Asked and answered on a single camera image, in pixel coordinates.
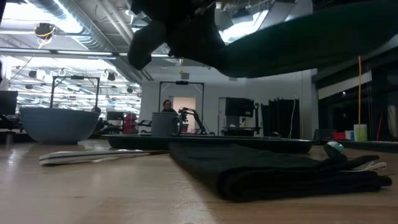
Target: gray mug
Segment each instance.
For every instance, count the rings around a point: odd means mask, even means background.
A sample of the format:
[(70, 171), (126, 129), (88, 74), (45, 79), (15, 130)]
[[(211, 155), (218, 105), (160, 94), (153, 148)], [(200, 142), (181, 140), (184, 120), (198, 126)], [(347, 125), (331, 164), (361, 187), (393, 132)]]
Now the gray mug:
[(177, 113), (155, 112), (152, 113), (152, 136), (175, 137), (181, 135), (182, 118)]

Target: blue bowl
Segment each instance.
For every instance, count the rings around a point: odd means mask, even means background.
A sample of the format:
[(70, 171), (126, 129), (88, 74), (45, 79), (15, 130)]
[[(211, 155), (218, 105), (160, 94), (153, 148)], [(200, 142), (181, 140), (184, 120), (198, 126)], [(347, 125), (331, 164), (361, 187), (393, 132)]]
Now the blue bowl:
[(55, 108), (21, 108), (26, 133), (44, 144), (77, 144), (93, 134), (99, 113)]

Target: ceiling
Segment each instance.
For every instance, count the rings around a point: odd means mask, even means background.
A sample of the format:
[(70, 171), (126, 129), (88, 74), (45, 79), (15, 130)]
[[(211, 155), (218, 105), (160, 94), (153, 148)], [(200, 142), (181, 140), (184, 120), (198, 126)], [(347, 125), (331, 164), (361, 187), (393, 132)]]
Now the ceiling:
[[(13, 49), (55, 49), (92, 51), (85, 40), (95, 39), (92, 45), (99, 45), (95, 52), (126, 53), (134, 31), (144, 27), (148, 18), (134, 15), (130, 10), (130, 0), (50, 0), (61, 8), (58, 11), (46, 11), (38, 0), (26, 0), (28, 4), (7, 3), (2, 24), (0, 25), (0, 48)], [(216, 25), (226, 43), (248, 35), (258, 29), (284, 22), (298, 16), (312, 13), (311, 0), (224, 0), (217, 2)], [(234, 18), (238, 9), (246, 9), (246, 16)], [(55, 27), (50, 41), (38, 38), (35, 27), (40, 23), (53, 24)], [(161, 46), (154, 53), (166, 54), (168, 47)], [(11, 71), (12, 90), (20, 91), (19, 102), (22, 105), (49, 105), (52, 77), (59, 75), (79, 75), (98, 77), (101, 80), (99, 93), (101, 109), (139, 112), (141, 97), (140, 84), (153, 81), (174, 81), (181, 79), (180, 71), (190, 74), (190, 81), (203, 82), (240, 82), (230, 80), (213, 68), (191, 60), (175, 58), (153, 58), (145, 71), (134, 70), (123, 57), (87, 56), (55, 54), (47, 55), (5, 52), (0, 49), (1, 60), (7, 63)], [(29, 72), (36, 71), (36, 78)], [(115, 81), (107, 79), (109, 73), (115, 74)], [(134, 89), (127, 92), (127, 87)], [(88, 79), (63, 80), (56, 87), (55, 105), (62, 108), (88, 110), (94, 105), (96, 88)]]

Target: monitor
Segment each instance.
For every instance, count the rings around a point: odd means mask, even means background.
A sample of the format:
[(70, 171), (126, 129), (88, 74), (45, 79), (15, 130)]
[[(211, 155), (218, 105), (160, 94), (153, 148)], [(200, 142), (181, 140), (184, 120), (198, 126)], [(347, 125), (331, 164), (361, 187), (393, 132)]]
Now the monitor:
[(17, 91), (0, 91), (0, 114), (15, 115), (17, 108)]
[(225, 101), (225, 116), (253, 117), (254, 100), (245, 98), (230, 98)]
[(106, 113), (107, 121), (124, 121), (124, 112), (109, 111)]

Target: office desk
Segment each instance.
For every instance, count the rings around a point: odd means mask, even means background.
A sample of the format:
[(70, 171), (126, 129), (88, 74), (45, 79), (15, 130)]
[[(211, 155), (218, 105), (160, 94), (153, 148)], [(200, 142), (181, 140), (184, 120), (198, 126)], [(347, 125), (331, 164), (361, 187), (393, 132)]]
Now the office desk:
[[(0, 146), (0, 223), (397, 223), (398, 176), (379, 193), (295, 198), (254, 203), (219, 199), (181, 170), (169, 155), (40, 167), (55, 151), (106, 150), (106, 141), (77, 146), (36, 143)], [(346, 150), (350, 157), (378, 154), (382, 174), (398, 172), (398, 154)], [(324, 159), (320, 147), (310, 151)]]

